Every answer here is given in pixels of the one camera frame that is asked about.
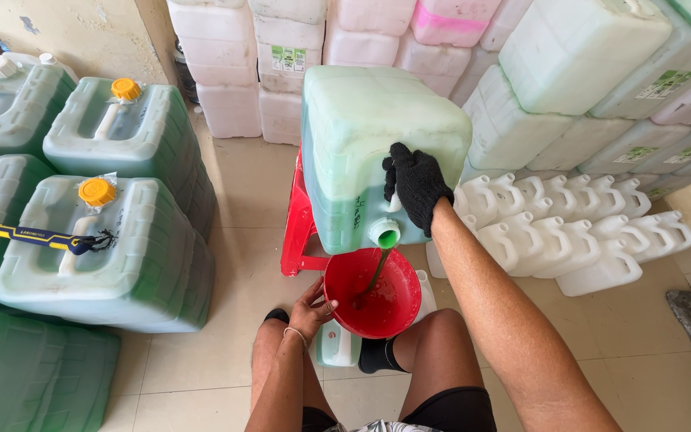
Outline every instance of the forearm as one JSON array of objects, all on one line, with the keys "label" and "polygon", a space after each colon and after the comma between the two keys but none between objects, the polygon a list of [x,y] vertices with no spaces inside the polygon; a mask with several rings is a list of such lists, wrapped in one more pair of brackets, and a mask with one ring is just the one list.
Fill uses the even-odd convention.
[{"label": "forearm", "polygon": [[302,428],[302,338],[288,331],[276,352],[245,432],[300,432]]},{"label": "forearm", "polygon": [[551,322],[500,268],[443,198],[431,223],[471,335],[525,430],[619,430]]}]

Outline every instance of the tile floor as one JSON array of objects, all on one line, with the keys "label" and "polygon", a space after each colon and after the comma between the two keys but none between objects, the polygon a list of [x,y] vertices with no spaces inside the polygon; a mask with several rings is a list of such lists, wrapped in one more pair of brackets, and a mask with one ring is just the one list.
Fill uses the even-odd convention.
[{"label": "tile floor", "polygon": [[[204,117],[193,121],[220,206],[209,239],[217,259],[210,318],[193,334],[118,332],[122,350],[102,432],[243,430],[255,331],[268,310],[288,308],[319,276],[285,278],[279,269],[297,147],[213,140]],[[399,250],[427,270],[423,245]],[[580,298],[564,297],[554,280],[516,282],[559,330],[626,432],[691,431],[691,346],[664,297],[689,285],[671,258],[646,263],[636,283]],[[458,309],[447,280],[431,283],[439,308]],[[521,431],[494,372],[481,356],[480,363],[498,429]],[[356,368],[317,366],[317,374],[346,427],[395,419],[410,380]]]}]

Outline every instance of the yellow cap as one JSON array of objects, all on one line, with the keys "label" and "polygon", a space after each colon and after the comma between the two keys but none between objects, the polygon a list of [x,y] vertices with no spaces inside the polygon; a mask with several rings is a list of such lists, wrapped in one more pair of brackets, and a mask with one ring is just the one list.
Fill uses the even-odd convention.
[{"label": "yellow cap", "polygon": [[110,85],[110,91],[120,99],[132,100],[140,96],[140,86],[131,78],[119,78]]},{"label": "yellow cap", "polygon": [[106,204],[116,197],[116,188],[102,178],[89,178],[79,186],[79,198],[93,207]]}]

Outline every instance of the wall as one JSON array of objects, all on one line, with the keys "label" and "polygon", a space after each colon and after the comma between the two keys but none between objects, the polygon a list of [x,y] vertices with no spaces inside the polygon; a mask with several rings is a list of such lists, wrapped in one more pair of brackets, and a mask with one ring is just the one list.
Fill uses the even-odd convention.
[{"label": "wall", "polygon": [[50,52],[80,77],[178,82],[165,0],[0,0],[0,39],[13,52]]}]

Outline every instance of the bracelet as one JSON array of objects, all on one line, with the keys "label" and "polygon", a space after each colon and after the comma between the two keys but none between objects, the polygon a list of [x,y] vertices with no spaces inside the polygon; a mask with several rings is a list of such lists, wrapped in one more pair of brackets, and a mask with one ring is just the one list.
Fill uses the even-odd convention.
[{"label": "bracelet", "polygon": [[288,328],[285,328],[285,329],[284,329],[284,333],[282,333],[282,337],[284,337],[284,336],[287,335],[287,330],[292,330],[292,331],[294,331],[295,333],[297,333],[297,334],[300,335],[300,338],[302,339],[302,353],[305,354],[306,351],[308,350],[308,342],[306,342],[306,339],[303,338],[302,333],[300,333],[300,331],[297,330],[296,328],[288,327]]}]

